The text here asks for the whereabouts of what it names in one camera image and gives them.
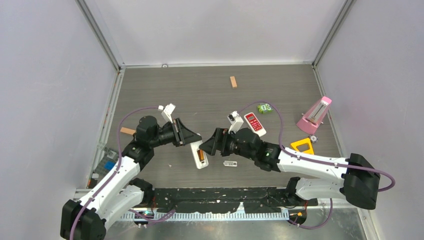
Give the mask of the orange battery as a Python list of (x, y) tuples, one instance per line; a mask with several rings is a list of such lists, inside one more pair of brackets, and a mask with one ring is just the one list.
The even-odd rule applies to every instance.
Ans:
[(197, 151), (197, 154), (198, 154), (198, 158), (199, 158), (199, 160), (200, 160), (200, 161), (203, 161), (203, 160), (204, 160), (203, 151), (202, 151), (201, 149), (199, 149), (199, 150)]

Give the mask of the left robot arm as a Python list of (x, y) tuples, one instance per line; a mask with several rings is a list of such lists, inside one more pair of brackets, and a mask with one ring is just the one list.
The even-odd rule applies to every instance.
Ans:
[(79, 200), (68, 200), (61, 213), (60, 236), (65, 240), (103, 240), (109, 228), (128, 210), (148, 207), (154, 199), (151, 183), (137, 175), (154, 157), (154, 149), (197, 144), (200, 134), (188, 129), (179, 118), (159, 126), (154, 116), (139, 120), (132, 141), (107, 175)]

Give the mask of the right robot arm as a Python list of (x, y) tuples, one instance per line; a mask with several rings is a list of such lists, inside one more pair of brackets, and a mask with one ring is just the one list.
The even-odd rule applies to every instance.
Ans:
[(263, 141), (248, 128), (236, 133), (225, 128), (215, 132), (199, 148), (213, 156), (231, 154), (252, 160), (264, 171), (298, 173), (312, 179), (293, 177), (285, 198), (291, 205), (310, 199), (344, 199), (351, 205), (374, 210), (379, 192), (380, 173), (360, 154), (348, 158), (307, 154)]

